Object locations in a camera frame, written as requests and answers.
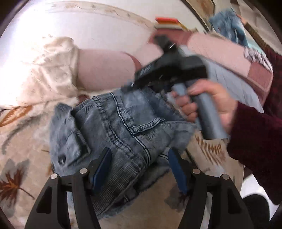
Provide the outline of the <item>right hand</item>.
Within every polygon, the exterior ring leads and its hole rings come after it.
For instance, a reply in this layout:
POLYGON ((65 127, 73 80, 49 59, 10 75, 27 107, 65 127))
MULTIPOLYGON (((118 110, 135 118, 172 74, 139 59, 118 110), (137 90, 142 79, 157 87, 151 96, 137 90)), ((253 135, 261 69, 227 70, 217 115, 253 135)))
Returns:
POLYGON ((238 101, 233 99, 221 84, 206 79, 200 79, 190 86, 186 92, 188 94, 184 96, 180 96, 175 91, 171 92, 171 95, 175 99, 176 105, 180 107, 185 118, 189 122, 194 123, 198 117, 197 104, 191 102, 190 97, 206 92, 212 97, 216 105, 221 123, 226 133, 229 134, 231 132, 233 119, 238 107, 238 101))

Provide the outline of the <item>dark red sleeve forearm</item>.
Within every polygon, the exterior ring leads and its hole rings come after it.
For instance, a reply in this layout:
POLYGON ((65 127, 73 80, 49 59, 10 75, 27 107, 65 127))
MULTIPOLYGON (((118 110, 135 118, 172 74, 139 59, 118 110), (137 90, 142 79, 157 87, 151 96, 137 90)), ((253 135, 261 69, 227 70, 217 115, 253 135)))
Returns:
POLYGON ((281 55, 267 47, 273 81, 266 113, 239 103, 228 144, 233 159, 250 169, 275 205, 281 203, 281 55))

